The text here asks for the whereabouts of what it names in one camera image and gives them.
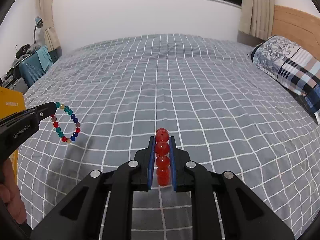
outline bracelet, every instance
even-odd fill
[[[73,119],[73,122],[76,124],[76,130],[73,133],[73,135],[70,138],[67,138],[64,136],[63,132],[61,131],[61,128],[59,127],[59,123],[57,122],[57,117],[53,114],[51,115],[51,121],[53,122],[53,127],[56,129],[56,132],[58,133],[59,137],[63,142],[71,143],[71,141],[75,141],[76,137],[78,136],[78,133],[80,133],[80,123],[78,118],[76,118],[76,115],[73,113],[71,109],[69,109],[68,106],[65,106],[64,104],[61,104],[60,102],[56,102],[56,107],[63,109],[68,115],[70,115],[70,118]]]

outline wooden headboard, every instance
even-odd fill
[[[276,5],[272,35],[281,35],[298,43],[320,61],[320,18]]]

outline human hand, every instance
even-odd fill
[[[20,190],[15,184],[12,163],[8,158],[2,167],[5,178],[4,184],[0,184],[0,197],[6,204],[8,212],[19,224],[27,220],[26,208],[21,200]]]

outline bed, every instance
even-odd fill
[[[230,170],[299,238],[320,208],[320,128],[251,61],[252,47],[182,34],[100,42],[61,57],[25,94],[59,101],[81,133],[63,143],[48,118],[20,148],[18,186],[34,228],[90,171],[116,169],[164,127],[209,171]],[[57,111],[62,131],[74,123]],[[132,239],[191,239],[191,198],[135,192]]]

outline curtain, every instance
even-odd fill
[[[274,0],[242,0],[239,30],[267,40],[271,36],[274,15]]]
[[[54,28],[52,16],[52,0],[36,0],[40,16],[43,20],[44,40],[49,51],[60,47],[60,42]]]

